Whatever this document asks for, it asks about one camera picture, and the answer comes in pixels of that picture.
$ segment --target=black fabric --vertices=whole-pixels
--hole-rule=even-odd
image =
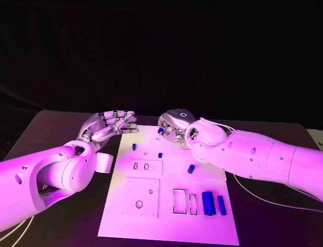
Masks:
[[[4,149],[40,109],[177,107],[323,129],[323,3],[0,2]]]

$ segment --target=robotic hand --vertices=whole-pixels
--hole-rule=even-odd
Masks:
[[[323,201],[323,151],[293,146],[203,118],[196,120],[186,109],[160,116],[159,134],[170,142],[185,138],[199,162],[244,178],[283,183]]]
[[[111,136],[139,132],[136,120],[134,112],[95,113],[77,140],[0,162],[0,232],[81,191],[95,171],[110,172],[113,156],[97,152]]]

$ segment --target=white pegboard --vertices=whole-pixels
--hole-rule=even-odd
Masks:
[[[98,236],[238,245],[225,172],[193,159],[185,142],[166,141],[156,126],[139,126],[139,129],[137,134],[121,137]],[[186,214],[173,214],[173,189],[185,190]],[[214,193],[215,216],[203,214],[205,191]],[[195,195],[196,215],[190,214],[189,195]],[[218,196],[224,197],[225,216],[219,212]]]

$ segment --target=robotic arm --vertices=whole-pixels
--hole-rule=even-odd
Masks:
[[[95,171],[110,172],[113,156],[97,152],[111,136],[139,132],[134,121],[134,112],[95,113],[77,140],[0,162],[0,232],[81,191]]]
[[[185,137],[199,162],[244,178],[286,184],[323,201],[323,151],[234,130],[203,118],[196,120],[186,109],[170,110],[160,116],[159,134],[170,142]]]

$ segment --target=black curtain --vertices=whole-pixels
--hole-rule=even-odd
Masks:
[[[0,2],[0,160],[42,109],[323,129],[323,2],[176,2]]]

